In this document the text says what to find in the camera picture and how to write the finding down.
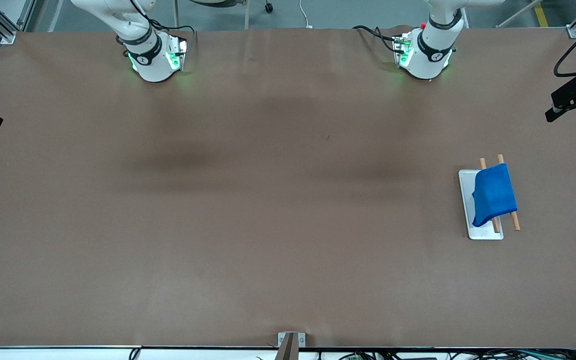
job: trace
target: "blue towel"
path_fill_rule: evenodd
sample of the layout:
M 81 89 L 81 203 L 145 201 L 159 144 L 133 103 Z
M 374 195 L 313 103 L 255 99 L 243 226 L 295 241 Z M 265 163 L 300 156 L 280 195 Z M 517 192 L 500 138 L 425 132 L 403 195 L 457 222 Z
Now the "blue towel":
M 515 191 L 505 163 L 481 170 L 475 176 L 475 219 L 472 225 L 480 227 L 490 219 L 517 211 Z

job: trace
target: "brown paper mat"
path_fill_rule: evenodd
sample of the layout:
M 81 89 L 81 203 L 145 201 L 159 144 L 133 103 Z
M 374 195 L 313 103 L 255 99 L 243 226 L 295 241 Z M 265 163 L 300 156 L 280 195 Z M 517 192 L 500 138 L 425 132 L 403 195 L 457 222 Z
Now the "brown paper mat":
M 0 345 L 576 347 L 563 29 L 465 30 L 430 83 L 274 29 L 202 32 L 150 84 L 114 36 L 0 51 Z M 457 171 L 498 153 L 522 230 L 471 241 Z

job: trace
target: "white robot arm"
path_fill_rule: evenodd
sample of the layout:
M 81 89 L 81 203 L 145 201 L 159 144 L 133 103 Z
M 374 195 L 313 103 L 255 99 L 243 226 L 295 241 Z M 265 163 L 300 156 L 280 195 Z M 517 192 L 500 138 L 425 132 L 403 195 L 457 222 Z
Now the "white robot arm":
M 402 34 L 394 41 L 395 63 L 410 75 L 432 79 L 448 66 L 453 45 L 464 28 L 461 8 L 494 7 L 505 0 L 423 0 L 430 7 L 425 27 Z
M 156 30 L 142 14 L 156 0 L 71 0 L 111 27 L 128 49 L 132 68 L 147 82 L 162 82 L 183 68 L 187 42 Z

